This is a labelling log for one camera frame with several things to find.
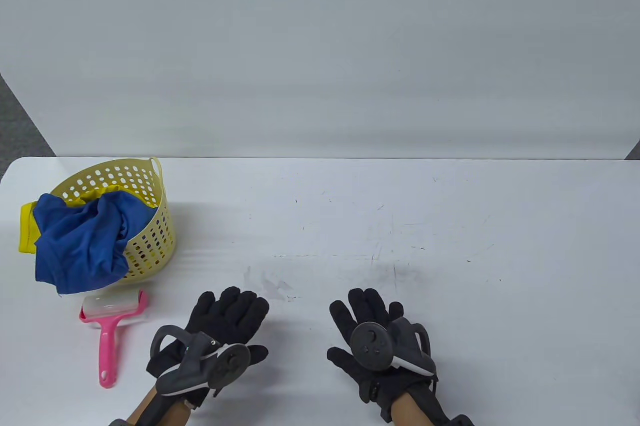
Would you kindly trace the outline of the person's left hand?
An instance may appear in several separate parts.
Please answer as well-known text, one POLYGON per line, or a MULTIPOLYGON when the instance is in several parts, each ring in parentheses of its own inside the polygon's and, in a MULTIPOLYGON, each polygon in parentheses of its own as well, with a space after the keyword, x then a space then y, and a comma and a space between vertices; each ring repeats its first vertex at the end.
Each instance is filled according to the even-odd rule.
MULTIPOLYGON (((269 354, 263 345, 249 345, 269 312, 269 303, 253 291, 241 292, 238 287, 224 289, 219 298, 211 291, 201 294, 184 328, 188 333, 203 332, 220 344, 247 345, 251 355, 250 365, 265 360, 269 354)), ((153 353, 146 371, 157 378, 167 369, 180 364, 185 348, 178 340, 153 353)), ((194 408, 202 405, 209 391, 205 388, 187 394, 186 399, 194 408)))

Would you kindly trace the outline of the person's right hand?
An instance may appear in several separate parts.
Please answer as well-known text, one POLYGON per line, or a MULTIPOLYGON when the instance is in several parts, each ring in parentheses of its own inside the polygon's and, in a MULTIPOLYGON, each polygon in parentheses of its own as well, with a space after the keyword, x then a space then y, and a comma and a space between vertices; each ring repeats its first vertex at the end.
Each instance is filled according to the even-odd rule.
MULTIPOLYGON (((349 307, 341 300, 335 300, 329 306, 330 315, 347 343, 350 343, 352 333, 360 324, 378 323, 388 326, 391 321, 404 314, 401 303, 394 301, 386 306, 375 289, 351 289, 347 297, 349 307)), ((393 412, 400 412, 400 400, 403 396, 408 396, 416 403, 419 421, 426 419, 427 424, 434 426, 449 422, 431 389, 432 381, 425 376, 403 368, 373 372, 362 367, 351 353, 336 347, 329 348, 326 357, 354 380, 363 403, 378 405, 386 423, 400 424, 400 416, 393 416, 393 412)))

